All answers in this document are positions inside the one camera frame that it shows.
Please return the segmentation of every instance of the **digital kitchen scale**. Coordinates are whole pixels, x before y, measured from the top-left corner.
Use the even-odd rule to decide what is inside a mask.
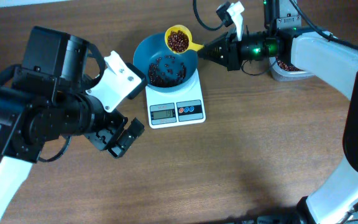
[[[150,85],[146,87],[147,111],[151,128],[168,128],[205,121],[198,70],[183,85],[167,89],[169,91]]]

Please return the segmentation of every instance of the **white bracket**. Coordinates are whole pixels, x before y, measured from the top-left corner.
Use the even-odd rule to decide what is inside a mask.
[[[142,80],[126,66],[117,52],[112,51],[110,56],[104,58],[104,61],[106,61],[107,69],[102,79],[86,92],[96,97],[102,103],[104,110],[111,113]]]
[[[236,31],[237,31],[237,40],[241,41],[242,39],[242,33],[244,31],[244,19],[242,18],[241,13],[245,11],[244,6],[241,4],[241,2],[232,3],[227,9],[227,12],[231,16],[231,19],[233,20],[234,25],[236,25]]]

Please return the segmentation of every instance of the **brown wooden surface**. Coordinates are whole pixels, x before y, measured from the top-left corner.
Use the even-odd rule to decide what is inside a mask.
[[[251,32],[263,29],[262,0],[242,1]],[[221,0],[200,1],[200,16],[218,24]],[[358,44],[358,0],[302,0],[315,23]],[[196,42],[203,30],[191,1],[72,1],[0,9],[0,71],[20,63],[34,25],[62,30],[116,50],[132,61],[139,42],[175,24]],[[90,63],[96,73],[95,63]],[[267,62],[247,68],[257,72]],[[193,223],[257,215],[294,206],[316,190],[342,158],[348,101],[312,78],[279,83],[200,61],[207,120],[152,130],[114,160],[76,137],[51,164],[36,164],[2,223]],[[147,124],[144,92],[119,110]],[[44,157],[63,142],[48,143]]]

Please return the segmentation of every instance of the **pile of coffee beans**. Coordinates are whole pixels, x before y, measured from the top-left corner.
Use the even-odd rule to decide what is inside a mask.
[[[189,37],[182,31],[178,32],[171,31],[168,36],[168,46],[178,53],[182,53],[189,47]]]
[[[277,65],[280,66],[280,68],[284,71],[287,71],[287,72],[299,72],[299,71],[302,71],[300,70],[299,68],[296,68],[292,65],[287,65],[285,64],[284,62],[280,61],[277,57],[276,57],[276,60],[277,60]]]
[[[175,56],[172,55],[166,55],[165,56],[166,59],[169,59],[172,61],[172,64],[175,63]],[[150,79],[150,84],[156,87],[173,87],[173,86],[177,86],[181,83],[183,83],[183,80],[186,78],[186,66],[185,64],[182,62],[181,65],[181,70],[176,74],[177,78],[176,79],[172,79],[167,77],[167,74],[171,74],[173,75],[173,69],[169,68],[170,65],[169,64],[164,64],[164,68],[160,68],[160,62],[162,60],[162,57],[159,57],[156,59],[156,63],[151,63],[149,65],[149,79]]]

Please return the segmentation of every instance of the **yellow cup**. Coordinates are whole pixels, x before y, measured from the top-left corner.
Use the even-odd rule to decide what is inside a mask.
[[[189,46],[188,48],[184,51],[184,52],[175,52],[173,51],[169,46],[168,46],[168,37],[171,34],[172,31],[174,32],[178,32],[178,31],[182,31],[183,33],[185,33],[187,35],[187,37],[189,38]],[[183,25],[175,25],[171,28],[169,28],[166,32],[165,32],[165,44],[167,45],[167,47],[175,52],[176,54],[182,54],[185,53],[187,50],[194,50],[194,51],[199,51],[201,50],[204,46],[201,44],[195,44],[193,43],[193,37],[191,36],[191,32],[189,29],[187,29],[187,27],[183,26]]]

